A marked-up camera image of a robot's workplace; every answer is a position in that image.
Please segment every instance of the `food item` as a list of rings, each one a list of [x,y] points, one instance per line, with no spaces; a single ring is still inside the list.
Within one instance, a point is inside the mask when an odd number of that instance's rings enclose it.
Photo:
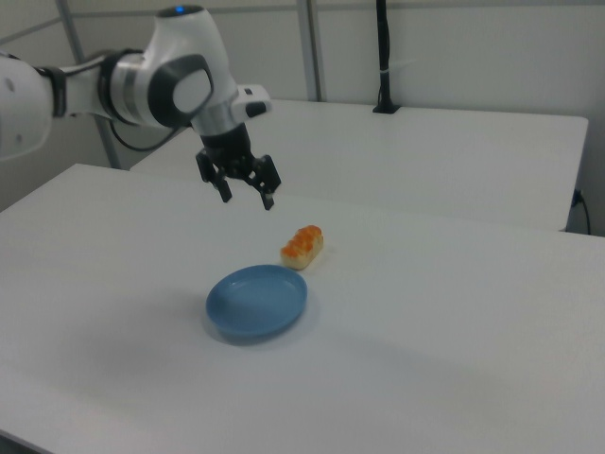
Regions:
[[[315,225],[307,225],[282,248],[282,263],[293,270],[302,270],[311,263],[322,247],[321,229]]]

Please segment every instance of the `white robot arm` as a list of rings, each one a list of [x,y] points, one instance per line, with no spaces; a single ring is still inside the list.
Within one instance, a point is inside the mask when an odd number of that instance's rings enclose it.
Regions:
[[[225,178],[243,180],[269,209],[281,181],[270,156],[251,154],[244,122],[270,109],[263,87],[235,83],[218,29],[198,6],[159,11],[145,51],[126,49],[68,68],[33,68],[0,54],[0,160],[41,146],[53,116],[190,126],[204,145],[197,156],[201,178],[223,201],[232,196]]]

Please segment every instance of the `second white table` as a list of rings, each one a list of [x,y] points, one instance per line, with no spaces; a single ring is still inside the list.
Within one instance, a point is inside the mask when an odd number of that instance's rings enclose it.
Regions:
[[[279,100],[247,123],[252,152],[271,155],[282,177],[276,203],[287,194],[551,231],[566,226],[587,125],[569,116],[383,115]],[[200,149],[189,130],[131,170],[200,181]]]

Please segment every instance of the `blue dish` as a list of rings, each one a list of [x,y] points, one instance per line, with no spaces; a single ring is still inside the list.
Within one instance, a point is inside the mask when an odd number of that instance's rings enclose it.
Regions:
[[[306,283],[295,271],[258,265],[236,271],[208,295],[206,313],[225,334],[265,336],[294,322],[306,303]]]

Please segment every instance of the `black cable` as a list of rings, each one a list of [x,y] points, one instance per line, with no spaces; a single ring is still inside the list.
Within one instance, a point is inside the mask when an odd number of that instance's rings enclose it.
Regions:
[[[582,197],[582,206],[584,207],[584,214],[586,215],[586,230],[588,235],[591,235],[590,231],[590,216],[588,216],[588,206],[586,206],[586,200]]]
[[[592,231],[590,228],[590,216],[588,215],[588,205],[586,205],[586,200],[582,195],[582,191],[580,191],[579,189],[574,189],[574,197],[571,200],[571,207],[574,208],[578,203],[581,203],[584,207],[584,215],[586,215],[586,231],[588,235],[591,235]]]
[[[110,121],[110,129],[112,130],[113,137],[115,137],[115,139],[120,144],[122,144],[124,147],[126,147],[128,149],[131,149],[133,151],[141,151],[141,152],[143,152],[143,151],[153,151],[154,149],[161,147],[162,145],[164,145],[165,143],[167,143],[172,137],[174,137],[177,132],[179,132],[179,128],[175,128],[164,139],[162,139],[157,144],[152,145],[151,147],[139,148],[139,147],[134,147],[133,145],[131,145],[128,142],[126,142],[122,137],[120,137],[120,134],[117,133],[117,130],[115,129],[115,124],[112,121]]]

